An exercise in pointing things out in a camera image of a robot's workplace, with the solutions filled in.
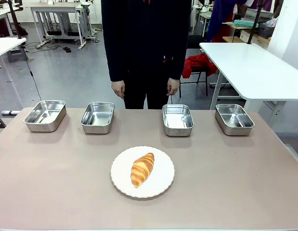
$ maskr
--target red jacket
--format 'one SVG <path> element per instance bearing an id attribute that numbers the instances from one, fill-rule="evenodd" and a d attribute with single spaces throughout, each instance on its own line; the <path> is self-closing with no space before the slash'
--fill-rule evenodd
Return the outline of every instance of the red jacket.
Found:
<path id="1" fill-rule="evenodd" d="M 214 74 L 217 70 L 217 67 L 210 62 L 205 54 L 194 55 L 185 59 L 182 73 L 183 78 L 189 78 L 191 76 L 192 67 L 207 67 L 207 76 Z"/>

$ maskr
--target tray rim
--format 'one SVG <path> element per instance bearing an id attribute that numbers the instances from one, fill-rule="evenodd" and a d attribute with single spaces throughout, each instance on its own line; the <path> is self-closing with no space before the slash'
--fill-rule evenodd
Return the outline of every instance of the tray rim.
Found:
<path id="1" fill-rule="evenodd" d="M 220 111 L 218 110 L 218 107 L 217 106 L 220 106 L 220 105 L 235 105 L 235 106 L 239 106 L 241 108 L 241 110 L 247 115 L 247 117 L 250 119 L 250 121 L 253 123 L 253 126 L 249 126 L 249 127 L 232 127 L 232 126 L 229 126 L 226 124 L 224 118 L 222 117 Z M 235 103 L 225 103 L 225 104 L 222 104 L 222 103 L 219 103 L 217 105 L 215 105 L 215 108 L 216 108 L 216 112 L 220 115 L 224 125 L 226 125 L 227 127 L 229 128 L 237 128 L 237 129 L 246 129 L 246 128 L 253 128 L 255 126 L 255 122 L 250 118 L 249 114 L 244 110 L 244 108 L 241 106 L 241 105 L 238 105 L 238 104 L 235 104 Z"/>
<path id="2" fill-rule="evenodd" d="M 112 112 L 111 112 L 111 118 L 110 118 L 110 121 L 108 122 L 108 124 L 105 124 L 105 125 L 92 125 L 92 124 L 83 124 L 82 123 L 82 119 L 85 116 L 85 113 L 87 112 L 88 107 L 90 106 L 90 104 L 93 104 L 93 103 L 109 103 L 109 104 L 112 104 L 113 105 L 113 109 L 112 109 Z M 87 105 L 87 107 L 86 107 L 86 109 L 85 109 L 85 111 L 84 111 L 84 113 L 83 113 L 83 115 L 82 115 L 82 117 L 80 119 L 80 124 L 82 126 L 85 126 L 85 127 L 106 127 L 106 126 L 109 126 L 111 124 L 112 119 L 113 119 L 113 116 L 114 116 L 115 107 L 116 107 L 116 105 L 114 103 L 112 103 L 112 102 L 91 102 L 91 103 L 89 103 Z"/>
<path id="3" fill-rule="evenodd" d="M 26 122 L 25 120 L 27 119 L 27 117 L 31 114 L 31 112 L 33 112 L 33 110 L 41 103 L 41 102 L 63 102 L 63 107 L 61 108 L 61 110 L 60 110 L 60 112 L 59 113 L 61 113 L 62 112 L 62 110 L 65 108 L 65 105 L 66 105 L 66 102 L 64 101 L 64 100 L 41 100 L 41 101 L 39 101 L 31 110 L 30 110 L 30 112 L 25 116 L 25 118 L 23 119 L 23 123 L 24 124 L 34 124 L 34 125 L 49 125 L 49 124 L 52 124 L 52 123 L 54 123 L 54 121 L 53 122 L 51 122 L 51 123 L 30 123 L 30 122 Z"/>
<path id="4" fill-rule="evenodd" d="M 188 127 L 188 128 L 170 128 L 166 125 L 165 123 L 165 113 L 164 113 L 164 108 L 168 107 L 168 106 L 185 106 L 187 107 L 187 110 L 189 111 L 189 114 L 191 115 L 191 119 L 192 119 L 192 122 L 193 122 L 193 126 L 191 127 Z M 192 112 L 191 110 L 189 109 L 189 107 L 185 104 L 165 104 L 162 108 L 162 111 L 163 111 L 163 122 L 164 122 L 164 126 L 168 129 L 175 129 L 175 130 L 186 130 L 186 129 L 193 129 L 194 126 L 195 126 L 195 123 L 194 123 L 194 119 L 193 119 L 193 116 L 192 116 Z"/>

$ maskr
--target black pants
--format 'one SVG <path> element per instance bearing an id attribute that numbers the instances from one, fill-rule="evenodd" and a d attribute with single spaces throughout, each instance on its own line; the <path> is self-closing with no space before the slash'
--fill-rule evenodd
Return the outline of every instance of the black pants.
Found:
<path id="1" fill-rule="evenodd" d="M 129 73 L 124 79 L 126 109 L 143 109 L 147 97 L 148 109 L 162 109 L 167 104 L 169 77 L 164 71 L 151 73 Z"/>

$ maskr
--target green object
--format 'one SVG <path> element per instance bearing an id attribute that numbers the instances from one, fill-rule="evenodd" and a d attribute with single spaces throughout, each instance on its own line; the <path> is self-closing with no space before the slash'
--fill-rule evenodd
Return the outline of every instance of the green object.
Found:
<path id="1" fill-rule="evenodd" d="M 237 26 L 237 27 L 253 27 L 254 22 L 244 21 L 244 20 L 235 20 L 233 22 L 233 25 Z"/>

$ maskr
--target croissant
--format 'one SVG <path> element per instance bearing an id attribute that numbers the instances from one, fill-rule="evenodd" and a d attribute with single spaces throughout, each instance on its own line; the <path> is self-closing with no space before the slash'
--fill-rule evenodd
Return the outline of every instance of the croissant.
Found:
<path id="1" fill-rule="evenodd" d="M 154 155 L 153 153 L 148 153 L 147 155 L 139 158 L 133 163 L 131 168 L 131 183 L 135 188 L 138 188 L 142 183 L 146 181 L 148 176 L 153 170 Z"/>

